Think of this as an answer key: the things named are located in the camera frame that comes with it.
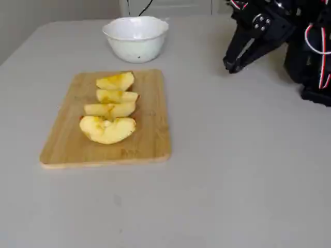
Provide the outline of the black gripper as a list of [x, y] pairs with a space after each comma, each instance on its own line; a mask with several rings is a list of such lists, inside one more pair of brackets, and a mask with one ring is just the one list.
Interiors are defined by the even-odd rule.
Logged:
[[280, 39], [293, 26], [295, 1], [231, 1], [231, 7], [236, 30], [223, 63], [229, 73], [238, 73], [284, 43]]

